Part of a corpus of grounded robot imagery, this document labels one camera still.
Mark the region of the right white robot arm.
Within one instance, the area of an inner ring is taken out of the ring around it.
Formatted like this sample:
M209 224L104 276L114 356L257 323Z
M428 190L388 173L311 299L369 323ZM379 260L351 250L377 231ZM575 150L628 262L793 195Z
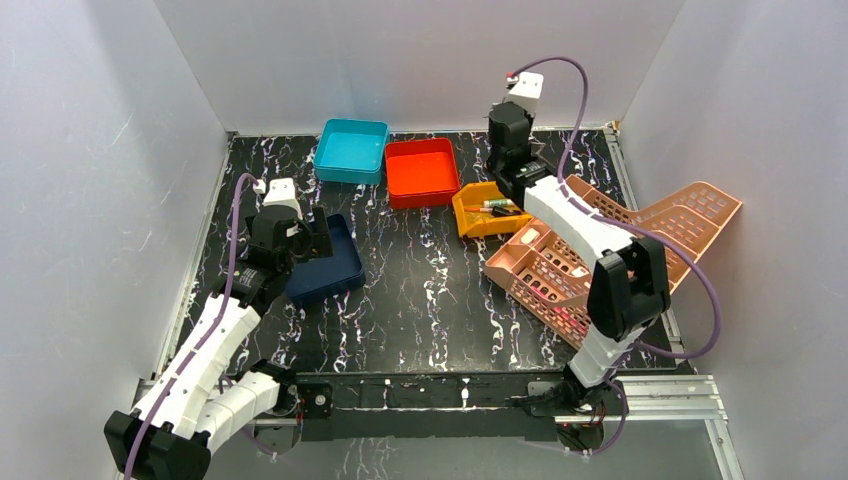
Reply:
M576 352L562 382L530 392L536 416L590 413L610 391L617 365L670 306L664 245L619 227L574 193L532 151L532 115L512 101L488 114L486 168L532 221L487 260L486 276Z

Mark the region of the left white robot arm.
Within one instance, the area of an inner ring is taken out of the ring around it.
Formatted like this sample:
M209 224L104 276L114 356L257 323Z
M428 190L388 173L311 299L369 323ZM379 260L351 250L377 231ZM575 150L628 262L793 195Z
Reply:
M333 253L327 215L304 221L285 205L246 220L246 255L230 248L226 276L155 385L128 413L104 426L110 452L126 479L201 479L212 455L254 418L286 416L301 400L293 371L260 360L220 395L235 348L284 292L294 267Z

